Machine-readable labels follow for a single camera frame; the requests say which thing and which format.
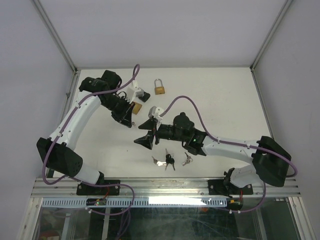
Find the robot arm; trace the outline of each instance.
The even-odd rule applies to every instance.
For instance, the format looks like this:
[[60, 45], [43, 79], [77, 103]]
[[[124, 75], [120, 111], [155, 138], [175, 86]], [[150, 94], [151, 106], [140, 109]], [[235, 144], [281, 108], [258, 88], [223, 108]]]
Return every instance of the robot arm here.
[[[139, 94], [131, 95], [132, 88], [129, 87], [126, 96], [119, 96], [119, 94], [113, 92], [90, 96], [81, 106], [79, 106], [79, 102], [89, 94], [114, 90], [120, 86], [121, 82], [121, 78], [115, 72], [108, 70], [104, 72], [101, 78], [87, 77], [82, 81], [77, 99], [61, 124], [48, 139], [41, 137], [36, 144], [40, 157], [44, 161], [53, 140], [59, 137], [48, 158], [46, 164], [48, 168], [91, 184], [103, 181], [103, 173], [86, 165], [83, 159], [74, 152], [78, 138], [88, 120], [100, 105], [109, 109], [112, 118], [118, 123], [131, 128], [132, 110], [135, 106], [133, 100], [141, 94], [141, 89], [138, 88], [137, 93], [139, 92]], [[144, 99], [146, 99], [148, 93], [144, 91], [142, 93], [144, 94]], [[68, 122], [67, 126], [61, 133], [61, 129], [66, 122]]]
[[261, 180], [276, 187], [284, 185], [289, 164], [273, 154], [254, 148], [262, 147], [290, 160], [291, 156], [272, 138], [262, 136], [259, 141], [217, 138], [218, 141], [216, 141], [211, 139], [206, 132], [196, 129], [195, 124], [189, 120], [184, 112], [174, 118], [173, 125], [161, 124], [159, 122], [162, 120], [159, 117], [161, 113], [163, 110], [159, 107], [153, 107], [150, 110], [149, 120], [138, 127], [148, 130], [148, 133], [146, 136], [136, 139], [135, 143], [151, 150], [154, 139], [156, 145], [160, 139], [179, 141], [182, 143], [182, 147], [193, 155], [224, 156], [248, 163], [248, 166], [231, 168], [225, 172], [224, 182], [226, 185], [232, 184], [237, 188], [243, 188]]
[[150, 98], [150, 94], [140, 88], [136, 80], [133, 80], [126, 91], [126, 99], [132, 103], [135, 98], [139, 98], [145, 103]]

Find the orange wire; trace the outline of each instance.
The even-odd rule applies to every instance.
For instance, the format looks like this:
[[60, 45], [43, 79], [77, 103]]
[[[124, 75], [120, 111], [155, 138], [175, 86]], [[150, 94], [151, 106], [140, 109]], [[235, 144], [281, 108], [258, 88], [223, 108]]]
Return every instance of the orange wire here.
[[240, 190], [240, 198], [239, 198], [240, 201], [242, 200], [243, 195], [244, 193], [242, 192], [242, 190]]
[[106, 194], [104, 195], [104, 199], [109, 195], [109, 192], [110, 192], [110, 188], [108, 187], [108, 191], [106, 192]]

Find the padlock shackle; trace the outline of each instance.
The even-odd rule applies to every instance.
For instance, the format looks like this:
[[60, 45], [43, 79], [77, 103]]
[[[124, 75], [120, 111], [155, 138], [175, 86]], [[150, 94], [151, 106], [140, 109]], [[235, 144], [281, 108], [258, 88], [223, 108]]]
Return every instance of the padlock shackle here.
[[157, 78], [156, 80], [154, 80], [154, 87], [157, 88], [157, 81], [159, 81], [161, 83], [160, 87], [163, 87], [164, 84], [162, 83], [162, 80], [160, 78]]

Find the black mount plate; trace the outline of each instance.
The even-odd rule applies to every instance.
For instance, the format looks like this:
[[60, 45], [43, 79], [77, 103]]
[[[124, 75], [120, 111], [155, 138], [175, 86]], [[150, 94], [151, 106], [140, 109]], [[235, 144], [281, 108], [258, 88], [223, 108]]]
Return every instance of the black mount plate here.
[[208, 189], [209, 189], [209, 195], [224, 195], [224, 196], [240, 195], [241, 190], [242, 190], [243, 195], [253, 195], [254, 194], [254, 190], [252, 189], [251, 184], [249, 184], [243, 188], [239, 188], [236, 186], [230, 187], [228, 189], [228, 193], [227, 193], [223, 179], [208, 180]]
[[[108, 184], [119, 184], [120, 180], [108, 180], [105, 179], [103, 184], [101, 185], [108, 185]], [[95, 187], [95, 186], [88, 186], [83, 183], [79, 184], [76, 189], [76, 194], [78, 196], [104, 196], [108, 192], [107, 187]], [[109, 187], [109, 196], [119, 196], [120, 194], [120, 186], [117, 188], [115, 186]]]

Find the white surface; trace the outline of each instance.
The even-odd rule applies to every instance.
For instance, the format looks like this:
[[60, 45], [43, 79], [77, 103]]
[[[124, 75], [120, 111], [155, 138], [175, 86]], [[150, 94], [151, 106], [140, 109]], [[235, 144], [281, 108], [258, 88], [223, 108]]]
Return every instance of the white surface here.
[[[132, 75], [132, 69], [116, 69], [123, 82]], [[104, 70], [82, 70], [78, 85], [86, 77], [101, 77]], [[160, 78], [165, 87], [164, 95], [155, 95], [154, 80]], [[85, 163], [104, 173], [106, 177], [218, 177], [229, 168], [241, 168], [246, 163], [220, 156], [192, 156], [193, 162], [182, 166], [186, 160], [180, 142], [160, 140], [153, 150], [133, 141], [147, 134], [138, 125], [148, 119], [149, 109], [156, 105], [166, 108], [179, 95], [191, 97], [203, 116], [207, 128], [220, 137], [258, 140], [268, 135], [268, 127], [249, 68], [141, 68], [138, 84], [150, 99], [142, 103], [138, 115], [132, 120], [136, 127], [127, 128], [111, 117], [111, 112], [100, 106], [92, 115], [79, 137], [75, 152]], [[163, 118], [172, 124], [176, 115], [185, 112], [202, 130], [193, 106], [180, 99]], [[151, 156], [165, 160], [165, 148], [174, 154], [175, 168], [154, 164]]]
[[41, 174], [36, 143], [57, 127], [72, 73], [31, 1], [0, 5], [0, 239], [14, 240]]
[[285, 0], [41, 0], [77, 67], [249, 66]]
[[319, 0], [296, 0], [256, 69], [274, 137], [298, 168], [296, 180], [318, 239], [319, 9]]

